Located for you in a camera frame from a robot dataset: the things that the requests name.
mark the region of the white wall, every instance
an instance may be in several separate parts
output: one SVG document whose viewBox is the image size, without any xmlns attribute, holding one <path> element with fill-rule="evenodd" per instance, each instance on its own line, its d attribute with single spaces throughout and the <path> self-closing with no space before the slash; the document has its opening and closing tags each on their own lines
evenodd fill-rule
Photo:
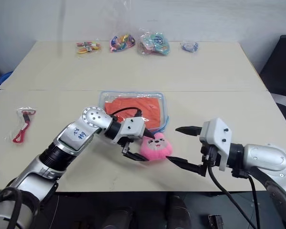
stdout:
<svg viewBox="0 0 286 229">
<path fill-rule="evenodd" d="M 125 30 L 170 41 L 238 41 L 260 71 L 286 34 L 286 0 L 132 0 L 130 13 L 123 0 L 0 0 L 0 70 L 13 70 L 35 40 L 108 40 L 125 19 Z"/>
</svg>

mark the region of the white table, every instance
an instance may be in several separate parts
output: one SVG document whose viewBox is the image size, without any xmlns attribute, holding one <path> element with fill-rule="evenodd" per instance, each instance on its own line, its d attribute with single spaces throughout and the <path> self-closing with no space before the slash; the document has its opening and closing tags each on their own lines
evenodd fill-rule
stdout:
<svg viewBox="0 0 286 229">
<path fill-rule="evenodd" d="M 76 55 L 75 42 L 36 42 L 0 89 L 120 91 L 266 91 L 239 43 L 200 42 L 197 53 L 171 42 L 168 56 L 137 47 Z"/>
<path fill-rule="evenodd" d="M 272 143 L 286 149 L 286 121 L 269 92 L 165 92 L 170 123 L 165 135 L 173 145 L 173 156 L 191 163 L 201 162 L 198 137 L 174 129 L 202 125 L 221 117 L 233 131 L 233 142 Z M 98 91 L 0 91 L 0 189 L 15 178 L 26 165 L 43 152 L 53 138 L 82 109 L 97 105 Z M 17 125 L 15 109 L 37 108 L 23 145 L 4 138 Z M 58 191 L 218 191 L 207 176 L 182 170 L 169 162 L 139 163 L 121 154 L 121 147 L 109 145 L 96 136 L 68 167 L 59 181 Z M 133 152 L 139 146 L 131 145 Z M 247 180 L 214 169 L 215 176 L 229 191 L 250 190 Z M 264 190 L 256 182 L 257 190 Z"/>
</svg>

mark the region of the gray floor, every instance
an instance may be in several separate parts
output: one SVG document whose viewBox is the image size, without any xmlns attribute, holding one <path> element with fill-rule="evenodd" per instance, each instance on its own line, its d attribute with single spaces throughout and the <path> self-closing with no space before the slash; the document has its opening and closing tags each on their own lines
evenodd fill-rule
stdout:
<svg viewBox="0 0 286 229">
<path fill-rule="evenodd" d="M 182 192 L 178 194 L 191 214 L 192 228 L 209 229 L 207 216 L 222 215 L 224 229 L 251 229 L 224 195 L 217 193 Z M 74 229 L 78 222 L 90 222 L 90 229 L 99 229 L 110 212 L 130 206 L 136 213 L 139 229 L 165 229 L 164 217 L 166 192 L 123 193 L 60 193 L 54 195 L 38 217 L 37 229 Z M 255 223 L 255 210 L 251 192 L 234 193 L 233 197 Z M 268 193 L 258 192 L 262 229 L 284 229 Z"/>
</svg>

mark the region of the red lanyard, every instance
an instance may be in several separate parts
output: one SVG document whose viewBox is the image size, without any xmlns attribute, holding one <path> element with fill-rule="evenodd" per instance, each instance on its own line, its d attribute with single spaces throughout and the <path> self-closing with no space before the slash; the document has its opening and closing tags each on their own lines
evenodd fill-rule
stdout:
<svg viewBox="0 0 286 229">
<path fill-rule="evenodd" d="M 35 113 L 36 113 L 36 111 L 32 111 L 32 110 L 22 111 L 22 116 L 23 116 L 23 119 L 24 119 L 24 125 L 22 126 L 22 128 L 20 129 L 18 134 L 14 137 L 14 139 L 13 139 L 14 143 L 22 143 L 24 141 L 25 131 L 30 126 L 30 117 L 29 117 L 29 115 L 33 115 Z"/>
</svg>

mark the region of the small packaged item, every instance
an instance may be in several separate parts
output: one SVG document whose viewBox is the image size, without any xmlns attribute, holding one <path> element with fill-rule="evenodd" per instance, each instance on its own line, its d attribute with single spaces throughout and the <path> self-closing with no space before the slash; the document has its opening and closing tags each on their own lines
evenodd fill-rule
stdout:
<svg viewBox="0 0 286 229">
<path fill-rule="evenodd" d="M 143 136 L 140 154 L 150 161 L 166 159 L 172 154 L 172 145 L 162 133 L 156 133 L 154 137 L 155 139 Z"/>
<path fill-rule="evenodd" d="M 162 33 L 147 31 L 140 37 L 138 51 L 141 54 L 159 53 L 168 55 L 170 45 Z"/>
<path fill-rule="evenodd" d="M 118 122 L 134 117 L 140 109 L 146 128 L 152 133 L 163 132 L 169 119 L 165 97 L 158 92 L 101 92 L 99 107 L 109 115 L 114 114 Z"/>
<path fill-rule="evenodd" d="M 16 110 L 19 125 L 18 128 L 10 134 L 13 143 L 23 143 L 25 140 L 25 132 L 30 127 L 32 117 L 36 113 L 36 109 L 31 107 L 21 107 Z"/>
<path fill-rule="evenodd" d="M 135 45 L 135 39 L 130 34 L 114 36 L 109 42 L 111 52 L 120 52 Z"/>
<path fill-rule="evenodd" d="M 197 42 L 182 42 L 180 43 L 181 48 L 187 52 L 196 52 L 198 50 Z"/>
<path fill-rule="evenodd" d="M 87 52 L 96 52 L 101 49 L 101 44 L 98 42 L 78 42 L 76 43 L 77 53 L 84 54 Z"/>
</svg>

